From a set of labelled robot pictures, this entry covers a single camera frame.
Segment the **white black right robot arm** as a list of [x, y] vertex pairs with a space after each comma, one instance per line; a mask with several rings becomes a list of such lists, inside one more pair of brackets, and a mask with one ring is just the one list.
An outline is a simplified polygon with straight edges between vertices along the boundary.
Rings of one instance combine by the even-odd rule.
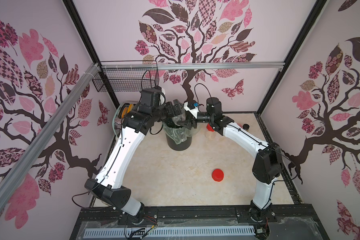
[[205, 112], [199, 110], [199, 104], [195, 101], [185, 102], [184, 109], [192, 115], [190, 123], [186, 124], [188, 128], [195, 128], [198, 123], [207, 123], [215, 132], [234, 141], [254, 157], [252, 173], [256, 178], [256, 188], [251, 200], [250, 218], [255, 222], [265, 220], [272, 207], [275, 182], [283, 170], [280, 146], [256, 138], [225, 116], [218, 98], [207, 99]]

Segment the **black trash bin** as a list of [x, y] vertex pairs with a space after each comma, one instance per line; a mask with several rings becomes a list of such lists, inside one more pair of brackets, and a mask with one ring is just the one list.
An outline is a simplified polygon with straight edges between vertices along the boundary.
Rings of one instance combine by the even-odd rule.
[[195, 129], [187, 129], [177, 126], [172, 119], [163, 121], [164, 131], [166, 133], [167, 143], [172, 150], [184, 151], [192, 144]]

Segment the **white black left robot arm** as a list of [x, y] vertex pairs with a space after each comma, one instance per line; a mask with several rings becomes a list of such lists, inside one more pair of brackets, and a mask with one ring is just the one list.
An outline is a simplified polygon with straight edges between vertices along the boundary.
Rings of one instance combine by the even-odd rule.
[[149, 130], [155, 123], [181, 116], [183, 104], [168, 102], [161, 87], [143, 89], [141, 99], [122, 118], [121, 132], [105, 166], [93, 179], [85, 183], [86, 190], [125, 212], [139, 223], [144, 218], [144, 204], [132, 197], [132, 191], [123, 186], [128, 165]]

